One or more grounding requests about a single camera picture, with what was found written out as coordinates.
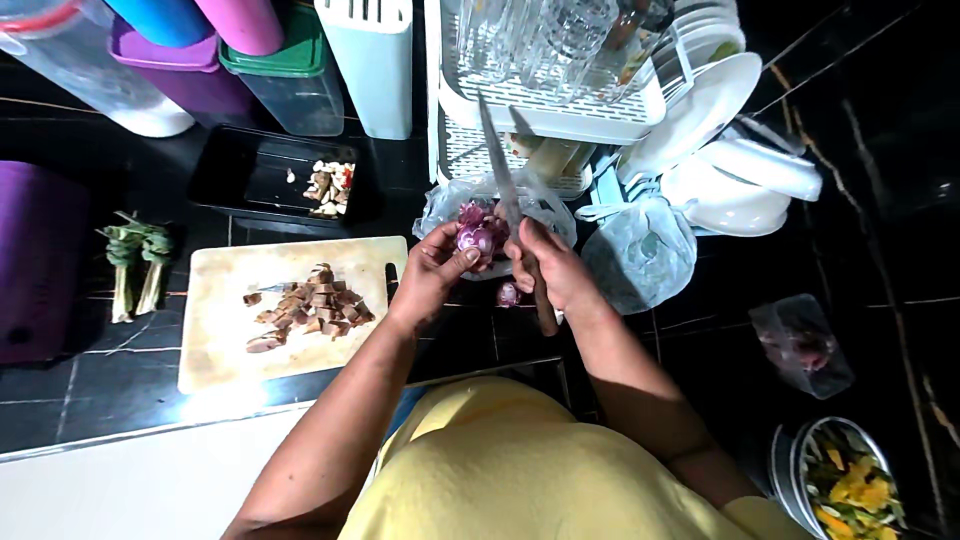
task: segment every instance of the white knife block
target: white knife block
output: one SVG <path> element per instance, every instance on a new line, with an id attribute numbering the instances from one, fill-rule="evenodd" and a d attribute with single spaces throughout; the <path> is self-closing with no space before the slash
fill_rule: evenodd
<path id="1" fill-rule="evenodd" d="M 364 132 L 402 140 L 413 128 L 412 0 L 315 0 Z"/>

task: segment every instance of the person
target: person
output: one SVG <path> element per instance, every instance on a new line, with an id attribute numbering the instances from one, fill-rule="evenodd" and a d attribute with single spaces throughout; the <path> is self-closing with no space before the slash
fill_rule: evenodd
<path id="1" fill-rule="evenodd" d="M 606 426 L 482 378 L 430 390 L 383 443 L 419 329 L 480 255 L 454 253 L 456 233 L 447 223 L 411 250 L 387 315 L 276 449 L 224 538 L 809 538 L 717 446 L 579 257 L 531 218 L 520 243 L 569 322 Z M 532 292 L 520 249 L 504 251 Z"/>

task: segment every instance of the person's left hand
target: person's left hand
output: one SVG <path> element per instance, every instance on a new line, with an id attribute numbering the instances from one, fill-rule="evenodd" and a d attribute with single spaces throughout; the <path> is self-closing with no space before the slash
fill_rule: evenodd
<path id="1" fill-rule="evenodd" d="M 387 319 L 403 331 L 416 332 L 444 305 L 450 288 L 480 258 L 467 248 L 453 255 L 457 222 L 444 223 L 410 250 L 400 287 L 387 310 Z"/>

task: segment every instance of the hand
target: hand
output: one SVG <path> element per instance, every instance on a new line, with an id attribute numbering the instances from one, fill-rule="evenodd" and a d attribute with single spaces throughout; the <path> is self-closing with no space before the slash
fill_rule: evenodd
<path id="1" fill-rule="evenodd" d="M 584 263 L 559 235 L 549 232 L 542 223 L 530 217 L 520 222 L 520 243 L 540 263 L 550 304 L 561 311 L 599 299 L 600 291 Z M 514 263 L 516 286 L 525 293 L 534 291 L 534 277 L 523 269 L 522 252 L 513 240 L 507 240 L 503 251 Z"/>
<path id="2" fill-rule="evenodd" d="M 410 250 L 387 319 L 403 331 L 416 333 L 444 305 L 450 288 L 480 258 L 468 248 L 454 255 L 457 222 L 444 223 Z"/>

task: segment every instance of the metal bowl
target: metal bowl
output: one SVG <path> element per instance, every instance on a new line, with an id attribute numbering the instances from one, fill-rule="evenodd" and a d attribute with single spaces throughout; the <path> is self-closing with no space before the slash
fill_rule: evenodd
<path id="1" fill-rule="evenodd" d="M 777 500 L 787 515 L 821 540 L 829 540 L 829 536 L 813 514 L 813 506 L 806 493 L 806 473 L 802 470 L 801 464 L 804 459 L 804 450 L 813 439 L 813 434 L 820 426 L 830 423 L 843 424 L 847 429 L 853 430 L 870 448 L 879 468 L 888 475 L 891 474 L 887 458 L 873 437 L 846 418 L 828 416 L 809 422 L 796 432 L 792 432 L 785 426 L 778 427 L 770 449 L 770 483 L 774 486 Z"/>

